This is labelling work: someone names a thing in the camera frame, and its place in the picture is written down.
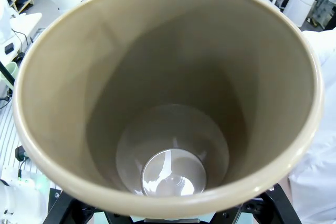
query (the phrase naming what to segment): circular base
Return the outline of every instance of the circular base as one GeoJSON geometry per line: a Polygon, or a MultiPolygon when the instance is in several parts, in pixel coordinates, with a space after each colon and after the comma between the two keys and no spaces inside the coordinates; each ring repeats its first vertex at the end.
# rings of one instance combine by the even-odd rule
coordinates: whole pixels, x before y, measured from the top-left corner
{"type": "Polygon", "coordinates": [[[201,193],[206,173],[201,161],[192,153],[169,149],[155,154],[141,175],[143,193],[148,196],[184,196],[201,193]]]}

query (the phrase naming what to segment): desk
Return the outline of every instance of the desk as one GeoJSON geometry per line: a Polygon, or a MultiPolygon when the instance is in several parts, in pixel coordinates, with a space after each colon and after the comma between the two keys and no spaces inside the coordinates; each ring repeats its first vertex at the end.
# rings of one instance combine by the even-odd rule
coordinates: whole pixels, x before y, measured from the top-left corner
{"type": "MultiPolygon", "coordinates": [[[[25,34],[29,41],[30,33],[33,31],[34,27],[37,25],[37,23],[40,21],[41,18],[42,18],[41,13],[34,13],[30,15],[19,16],[17,18],[11,18],[10,24],[13,30],[25,34]]],[[[6,42],[0,44],[0,61],[4,66],[10,63],[17,56],[17,52],[19,52],[21,49],[21,43],[23,46],[26,45],[25,36],[22,34],[17,34],[17,36],[14,35],[6,42]],[[6,55],[5,46],[7,46],[10,43],[13,43],[14,51],[6,55]]]]}

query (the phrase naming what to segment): brown plastic container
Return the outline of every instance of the brown plastic container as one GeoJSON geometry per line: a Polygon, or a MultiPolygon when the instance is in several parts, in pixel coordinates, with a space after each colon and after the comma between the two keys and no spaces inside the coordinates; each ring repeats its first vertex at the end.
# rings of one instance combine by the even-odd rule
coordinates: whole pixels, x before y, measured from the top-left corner
{"type": "MultiPolygon", "coordinates": [[[[14,117],[29,156],[67,193],[118,214],[173,218],[230,208],[285,176],[311,142],[322,101],[319,64],[300,31],[260,0],[88,0],[25,57],[14,117]],[[220,137],[178,139],[204,161],[205,190],[135,195],[117,169],[121,135],[169,104],[208,116],[228,154],[220,137]]],[[[146,162],[176,147],[146,137],[125,145],[122,170],[138,185],[146,162]]]]}

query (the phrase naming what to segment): floor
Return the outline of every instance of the floor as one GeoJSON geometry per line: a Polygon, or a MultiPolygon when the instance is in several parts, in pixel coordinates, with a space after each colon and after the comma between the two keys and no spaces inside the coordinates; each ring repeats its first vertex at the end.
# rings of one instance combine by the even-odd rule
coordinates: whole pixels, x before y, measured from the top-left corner
{"type": "MultiPolygon", "coordinates": [[[[31,7],[26,13],[42,13],[43,17],[40,20],[37,28],[44,28],[49,26],[56,18],[59,17],[57,6],[49,0],[34,0],[35,5],[31,7]]],[[[309,24],[306,24],[307,29],[311,29],[309,24]]],[[[0,97],[3,97],[7,88],[4,84],[0,83],[0,97]]],[[[0,108],[6,102],[0,102],[0,108]]],[[[0,173],[3,165],[10,165],[18,167],[19,162],[15,159],[14,149],[20,146],[18,135],[13,121],[12,103],[10,102],[6,107],[0,109],[0,173]]],[[[24,169],[32,173],[40,173],[34,164],[27,162],[24,169]]],[[[280,181],[281,186],[286,192],[287,196],[291,199],[289,184],[286,178],[280,181]]]]}

